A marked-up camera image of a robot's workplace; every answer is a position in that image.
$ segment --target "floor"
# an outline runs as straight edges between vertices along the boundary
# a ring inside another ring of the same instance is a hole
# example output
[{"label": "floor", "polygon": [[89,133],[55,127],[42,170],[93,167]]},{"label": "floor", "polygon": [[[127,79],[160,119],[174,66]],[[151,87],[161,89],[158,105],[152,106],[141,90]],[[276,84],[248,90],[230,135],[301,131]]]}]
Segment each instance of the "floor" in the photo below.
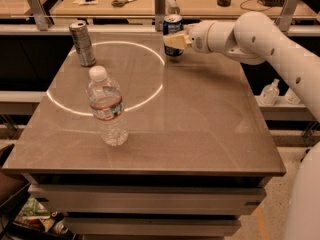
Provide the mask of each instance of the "floor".
[{"label": "floor", "polygon": [[[0,128],[0,148],[16,142],[16,140],[3,138],[5,131],[5,128]],[[292,183],[307,148],[299,131],[271,131],[271,134],[284,161],[287,173],[284,177],[273,178],[268,183],[266,186],[267,197],[261,205],[252,215],[241,216],[242,227],[235,235],[226,237],[225,240],[283,239]]]}]

